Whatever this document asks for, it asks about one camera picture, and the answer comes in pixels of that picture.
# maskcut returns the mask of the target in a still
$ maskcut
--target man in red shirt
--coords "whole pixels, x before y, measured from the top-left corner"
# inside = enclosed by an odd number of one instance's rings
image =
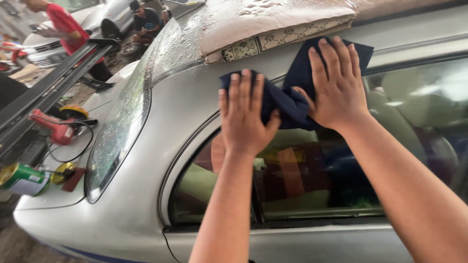
[[[47,13],[55,30],[39,30],[35,33],[43,37],[60,38],[60,43],[65,48],[68,55],[71,55],[86,44],[86,39],[89,38],[89,35],[63,7],[46,0],[21,0],[21,2],[34,13]],[[91,74],[94,79],[100,81],[107,81],[112,77],[112,73],[104,63],[104,58],[101,58],[96,65],[89,70],[89,74]]]

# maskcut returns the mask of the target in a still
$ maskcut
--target paint can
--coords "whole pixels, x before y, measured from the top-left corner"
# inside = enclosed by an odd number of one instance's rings
[[[19,195],[38,196],[49,185],[50,176],[49,172],[16,163],[0,171],[0,189]]]

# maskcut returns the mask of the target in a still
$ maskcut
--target car door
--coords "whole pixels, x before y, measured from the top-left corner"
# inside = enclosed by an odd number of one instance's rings
[[[467,201],[468,55],[372,68],[371,114]],[[174,257],[187,262],[222,165],[215,115],[179,156],[161,215]],[[269,262],[413,262],[337,132],[278,131],[255,159],[249,258]]]

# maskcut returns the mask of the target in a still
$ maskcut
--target dark blue cloth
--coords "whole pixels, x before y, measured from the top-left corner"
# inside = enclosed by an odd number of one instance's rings
[[[286,74],[282,89],[279,89],[269,80],[265,79],[261,113],[262,122],[264,124],[269,121],[271,112],[274,109],[279,109],[282,120],[280,129],[282,130],[301,128],[304,130],[313,131],[320,127],[307,115],[309,110],[309,104],[307,100],[302,95],[300,95],[299,92],[293,90],[292,87],[301,87],[312,99],[315,98],[315,89],[311,74],[312,67],[310,65],[308,51],[311,47],[315,47],[317,52],[319,52],[322,61],[324,62],[318,47],[318,41],[321,38],[322,37],[309,39],[302,45],[298,54],[296,55],[296,58],[292,62],[288,73]],[[346,40],[343,40],[343,42],[347,46],[352,43]],[[354,43],[354,46],[356,47],[356,51],[358,52],[359,56],[359,67],[363,72],[371,60],[374,48],[356,43]],[[225,89],[228,93],[231,74],[233,73],[240,74],[241,72],[231,72],[221,76],[221,88]],[[256,76],[257,72],[252,70],[252,83],[255,82]]]

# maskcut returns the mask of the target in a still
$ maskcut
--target blue stripe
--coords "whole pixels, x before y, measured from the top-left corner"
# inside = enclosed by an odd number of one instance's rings
[[[81,251],[81,250],[78,250],[78,249],[70,248],[70,247],[67,247],[67,246],[63,246],[63,247],[66,248],[66,249],[69,249],[69,250],[71,250],[73,252],[76,252],[78,254],[81,254],[83,256],[86,256],[86,257],[89,257],[89,258],[92,258],[92,259],[95,259],[95,260],[99,260],[99,261],[104,261],[104,262],[107,262],[107,263],[147,263],[147,262],[142,262],[142,261],[133,261],[133,260],[127,260],[127,259],[122,259],[122,258],[98,255],[98,254],[94,254],[94,253],[91,253],[91,252],[86,252],[86,251]]]

